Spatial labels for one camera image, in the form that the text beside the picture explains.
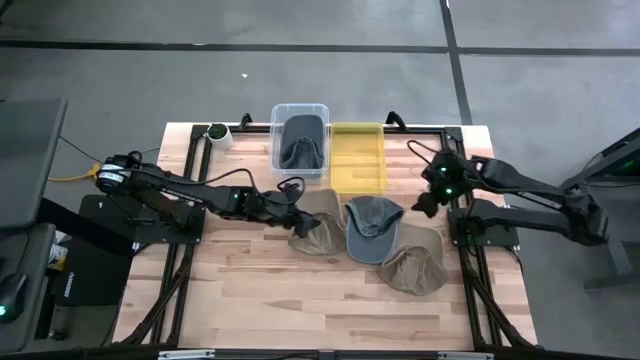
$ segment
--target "concrete floor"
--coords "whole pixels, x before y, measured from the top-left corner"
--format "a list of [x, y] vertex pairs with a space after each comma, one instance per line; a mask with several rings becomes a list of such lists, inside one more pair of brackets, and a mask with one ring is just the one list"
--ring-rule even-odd
[[[463, 47], [640, 47], [634, 0], [449, 4]], [[0, 36], [12, 38], [447, 45], [437, 0], [16, 0], [2, 20]], [[640, 126], [640, 57], [461, 56], [461, 67], [473, 123], [489, 126], [497, 156], [552, 184]], [[0, 98], [42, 97], [69, 100], [63, 135], [98, 158], [157, 147], [166, 122], [244, 112], [268, 121], [283, 102], [327, 104], [332, 121], [383, 121], [396, 110], [412, 123], [461, 123], [446, 54], [0, 49]], [[61, 143], [52, 174], [90, 165]], [[76, 210], [95, 192], [90, 182], [47, 188]], [[640, 287], [582, 289], [607, 273], [605, 250], [520, 235], [540, 344], [640, 357]]]

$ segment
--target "tan bucket hat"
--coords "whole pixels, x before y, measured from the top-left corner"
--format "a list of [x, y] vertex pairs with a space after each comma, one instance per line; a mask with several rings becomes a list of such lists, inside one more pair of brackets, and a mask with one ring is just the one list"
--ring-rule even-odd
[[292, 235], [289, 246], [310, 255], [335, 255], [346, 249], [346, 225], [335, 190], [306, 191], [296, 205], [298, 209], [312, 214], [320, 225], [311, 229], [307, 237]]
[[378, 274], [390, 287], [424, 296], [449, 279], [442, 263], [444, 248], [437, 230], [400, 223], [394, 247]]

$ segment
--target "yellow plastic bin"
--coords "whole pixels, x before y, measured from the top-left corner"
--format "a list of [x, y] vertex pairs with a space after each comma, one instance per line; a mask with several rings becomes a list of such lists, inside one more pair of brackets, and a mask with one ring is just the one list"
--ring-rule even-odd
[[381, 124], [331, 124], [330, 154], [331, 187], [336, 192], [379, 195], [387, 187]]

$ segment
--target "gray cap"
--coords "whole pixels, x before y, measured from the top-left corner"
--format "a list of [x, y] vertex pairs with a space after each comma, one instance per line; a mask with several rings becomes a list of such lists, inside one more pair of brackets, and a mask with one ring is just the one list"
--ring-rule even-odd
[[354, 260], [380, 264], [391, 254], [404, 209], [393, 201], [360, 196], [347, 203], [347, 250]]

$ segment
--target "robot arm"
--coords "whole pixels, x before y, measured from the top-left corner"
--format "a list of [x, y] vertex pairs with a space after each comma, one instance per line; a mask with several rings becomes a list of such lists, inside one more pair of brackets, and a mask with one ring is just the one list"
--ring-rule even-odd
[[429, 191], [418, 197], [413, 210], [433, 217], [438, 205], [446, 205], [473, 189], [513, 194], [555, 212], [498, 208], [489, 201], [476, 199], [458, 225], [476, 233], [483, 233], [495, 225], [553, 231], [586, 246], [607, 242], [607, 218], [588, 194], [576, 189], [563, 191], [526, 177], [501, 160], [480, 156], [467, 160], [452, 151], [431, 151], [435, 156], [422, 172], [422, 177], [430, 184]]
[[[237, 169], [219, 178], [196, 182], [164, 171], [153, 164], [142, 163], [135, 152], [107, 158], [96, 181], [96, 186], [109, 195], [131, 196], [157, 211], [161, 217], [177, 227], [189, 227], [192, 206], [202, 206], [223, 219], [264, 223], [270, 226], [294, 228], [300, 237], [319, 225], [312, 215], [299, 210], [295, 203], [302, 195], [299, 184], [287, 179], [278, 184], [279, 191], [260, 192], [246, 169]], [[252, 186], [207, 186], [235, 172], [247, 172]], [[178, 197], [174, 201], [162, 193]]]

